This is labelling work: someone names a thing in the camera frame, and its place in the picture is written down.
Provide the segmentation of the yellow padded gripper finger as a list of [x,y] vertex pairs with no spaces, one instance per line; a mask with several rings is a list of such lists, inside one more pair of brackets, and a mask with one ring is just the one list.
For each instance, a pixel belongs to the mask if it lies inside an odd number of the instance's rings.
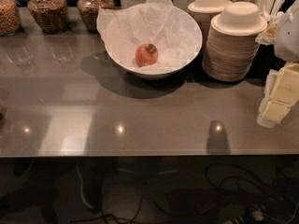
[[299,102],[299,64],[286,63],[278,71],[271,69],[264,87],[257,123],[274,128]]

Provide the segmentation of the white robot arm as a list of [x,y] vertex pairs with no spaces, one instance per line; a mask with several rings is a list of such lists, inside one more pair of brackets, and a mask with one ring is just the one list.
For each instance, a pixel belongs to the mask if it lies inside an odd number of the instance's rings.
[[274,128],[299,101],[299,0],[279,18],[271,39],[275,55],[285,61],[278,71],[270,70],[264,87],[257,123]]

